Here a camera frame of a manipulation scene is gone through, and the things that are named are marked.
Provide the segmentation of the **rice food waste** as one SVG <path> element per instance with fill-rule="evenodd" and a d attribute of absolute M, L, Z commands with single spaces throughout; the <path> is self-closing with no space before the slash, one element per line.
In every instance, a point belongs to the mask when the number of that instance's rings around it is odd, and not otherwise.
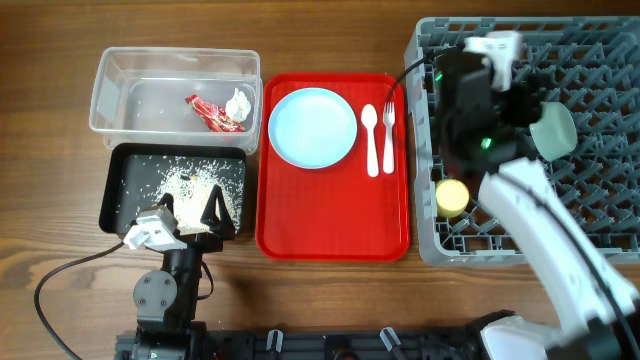
<path fill-rule="evenodd" d="M 183 234 L 204 232 L 200 222 L 211 190 L 222 188 L 236 229 L 241 228 L 246 164 L 241 159 L 169 155 L 130 155 L 118 182 L 115 232 L 126 233 L 139 213 L 165 193 L 174 199 L 174 217 Z"/>

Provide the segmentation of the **green bowl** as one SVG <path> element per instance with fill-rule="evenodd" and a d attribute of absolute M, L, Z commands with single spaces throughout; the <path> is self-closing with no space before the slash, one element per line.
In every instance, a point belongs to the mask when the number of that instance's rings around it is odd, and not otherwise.
<path fill-rule="evenodd" d="M 559 102 L 543 102 L 538 121 L 529 125 L 533 143 L 546 161 L 571 153 L 577 146 L 577 130 L 570 111 Z"/>

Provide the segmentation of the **yellow cup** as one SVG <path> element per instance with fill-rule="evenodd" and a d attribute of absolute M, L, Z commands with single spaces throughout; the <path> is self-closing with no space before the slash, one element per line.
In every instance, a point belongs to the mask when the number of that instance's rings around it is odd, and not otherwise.
<path fill-rule="evenodd" d="M 438 215 L 445 218 L 460 215 L 470 199 L 467 186 L 456 179 L 439 181 L 436 184 L 435 195 Z"/>

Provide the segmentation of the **red snack wrapper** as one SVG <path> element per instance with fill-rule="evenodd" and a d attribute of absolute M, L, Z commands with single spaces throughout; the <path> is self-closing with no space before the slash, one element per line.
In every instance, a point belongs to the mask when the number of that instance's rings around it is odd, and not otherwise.
<path fill-rule="evenodd" d="M 185 102 L 199 115 L 205 125 L 212 132 L 244 132 L 245 128 L 239 123 L 232 120 L 224 108 L 208 103 L 193 94 L 185 99 Z"/>

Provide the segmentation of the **white tissue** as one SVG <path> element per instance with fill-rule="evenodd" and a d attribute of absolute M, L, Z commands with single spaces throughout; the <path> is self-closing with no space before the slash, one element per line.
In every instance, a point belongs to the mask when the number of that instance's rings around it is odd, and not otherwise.
<path fill-rule="evenodd" d="M 234 95 L 225 105 L 227 116 L 235 122 L 242 123 L 248 118 L 251 109 L 252 106 L 246 94 L 235 88 Z"/>

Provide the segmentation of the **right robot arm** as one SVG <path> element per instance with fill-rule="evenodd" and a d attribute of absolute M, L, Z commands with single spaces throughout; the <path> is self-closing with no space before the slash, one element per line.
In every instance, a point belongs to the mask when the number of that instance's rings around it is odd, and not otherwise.
<path fill-rule="evenodd" d="M 569 153 L 567 108 L 537 79 L 513 83 L 508 55 L 450 49 L 434 62 L 436 129 L 447 171 L 512 236 L 557 313 L 558 330 L 509 316 L 480 331 L 492 359 L 635 359 L 639 292 L 562 204 L 543 164 Z"/>

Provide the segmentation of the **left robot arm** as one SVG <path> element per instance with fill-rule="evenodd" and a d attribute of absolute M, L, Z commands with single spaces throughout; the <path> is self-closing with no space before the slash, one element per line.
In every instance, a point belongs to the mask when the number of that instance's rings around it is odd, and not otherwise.
<path fill-rule="evenodd" d="M 222 189 L 212 188 L 200 222 L 207 230 L 183 235 L 174 216 L 174 198 L 166 193 L 154 206 L 143 210 L 127 232 L 124 243 L 131 249 L 144 248 L 163 255 L 157 271 L 143 275 L 136 283 L 133 300 L 137 307 L 137 329 L 131 348 L 123 359 L 187 360 L 215 359 L 216 344 L 207 327 L 195 320 L 206 253 L 220 252 L 223 242 L 235 238 Z"/>

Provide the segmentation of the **grey dishwasher rack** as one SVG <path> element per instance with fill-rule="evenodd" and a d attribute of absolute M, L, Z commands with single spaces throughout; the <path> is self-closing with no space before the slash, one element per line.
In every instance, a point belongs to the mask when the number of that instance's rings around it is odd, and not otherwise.
<path fill-rule="evenodd" d="M 614 264 L 639 260 L 639 20 L 602 17 L 428 17 L 404 54 L 408 109 L 416 145 L 417 244 L 431 266 L 511 266 L 524 258 L 476 202 L 459 216 L 438 215 L 435 185 L 446 171 L 433 144 L 437 95 L 424 55 L 471 36 L 514 30 L 523 44 L 512 76 L 541 76 L 549 101 L 575 122 L 574 151 L 545 164 L 561 202 Z"/>

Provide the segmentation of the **black plastic tray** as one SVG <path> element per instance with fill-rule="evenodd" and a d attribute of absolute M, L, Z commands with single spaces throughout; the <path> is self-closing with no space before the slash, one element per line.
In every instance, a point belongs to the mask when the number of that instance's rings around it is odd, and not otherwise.
<path fill-rule="evenodd" d="M 241 228 L 246 154 L 234 147 L 123 143 L 113 149 L 99 216 L 106 233 L 124 235 L 131 222 L 166 193 L 183 234 L 206 229 L 201 216 L 219 186 L 235 228 Z"/>

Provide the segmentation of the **white plastic fork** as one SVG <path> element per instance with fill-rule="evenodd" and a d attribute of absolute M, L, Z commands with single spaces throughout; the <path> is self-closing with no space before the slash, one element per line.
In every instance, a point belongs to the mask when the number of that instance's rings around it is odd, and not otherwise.
<path fill-rule="evenodd" d="M 395 170 L 394 163 L 394 144 L 393 144 L 393 126 L 395 124 L 395 106 L 392 102 L 386 102 L 384 105 L 383 123 L 385 126 L 385 141 L 383 149 L 383 171 L 391 174 Z"/>

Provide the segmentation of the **white plastic spoon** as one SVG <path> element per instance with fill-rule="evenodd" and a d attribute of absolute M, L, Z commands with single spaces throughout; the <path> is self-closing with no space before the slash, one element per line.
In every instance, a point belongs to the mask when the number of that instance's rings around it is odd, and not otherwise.
<path fill-rule="evenodd" d="M 378 117 L 375 107 L 372 104 L 366 104 L 361 112 L 361 122 L 366 129 L 367 137 L 367 174 L 374 178 L 379 175 L 379 165 L 377 160 L 377 148 L 375 141 L 375 127 Z"/>

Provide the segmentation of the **clear plastic bin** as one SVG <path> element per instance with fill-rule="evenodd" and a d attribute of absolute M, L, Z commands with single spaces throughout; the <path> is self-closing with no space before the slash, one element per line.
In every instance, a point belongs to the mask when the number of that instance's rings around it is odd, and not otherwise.
<path fill-rule="evenodd" d="M 212 132 L 185 102 L 193 94 L 225 108 L 238 88 L 252 109 L 244 132 Z M 253 50 L 111 47 L 100 59 L 90 128 L 113 148 L 121 143 L 258 147 L 263 83 Z"/>

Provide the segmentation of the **red serving tray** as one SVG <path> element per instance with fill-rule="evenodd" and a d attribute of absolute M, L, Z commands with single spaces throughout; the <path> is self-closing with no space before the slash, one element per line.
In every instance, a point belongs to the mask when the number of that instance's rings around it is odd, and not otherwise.
<path fill-rule="evenodd" d="M 306 170 L 287 163 L 261 135 L 256 243 L 268 257 L 286 261 L 390 262 L 410 244 L 404 91 L 382 73 L 282 73 L 264 88 L 263 123 L 277 103 L 304 88 L 331 90 L 355 114 L 371 104 L 381 112 L 393 98 L 393 173 L 366 172 L 366 130 L 337 164 Z"/>

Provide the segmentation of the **light blue plate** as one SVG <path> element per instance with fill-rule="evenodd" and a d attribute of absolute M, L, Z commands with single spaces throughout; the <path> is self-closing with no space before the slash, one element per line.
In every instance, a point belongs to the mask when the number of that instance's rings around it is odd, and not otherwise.
<path fill-rule="evenodd" d="M 317 87 L 285 95 L 271 111 L 268 138 L 285 162 L 316 170 L 341 161 L 358 133 L 355 113 L 337 93 Z"/>

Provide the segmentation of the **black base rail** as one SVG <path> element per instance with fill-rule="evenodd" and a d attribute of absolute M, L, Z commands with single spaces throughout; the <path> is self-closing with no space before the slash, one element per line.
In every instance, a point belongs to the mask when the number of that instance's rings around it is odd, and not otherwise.
<path fill-rule="evenodd" d="M 284 332 L 210 331 L 206 334 L 120 335 L 115 360 L 436 360 L 481 359 L 480 345 L 462 328 L 421 331 Z"/>

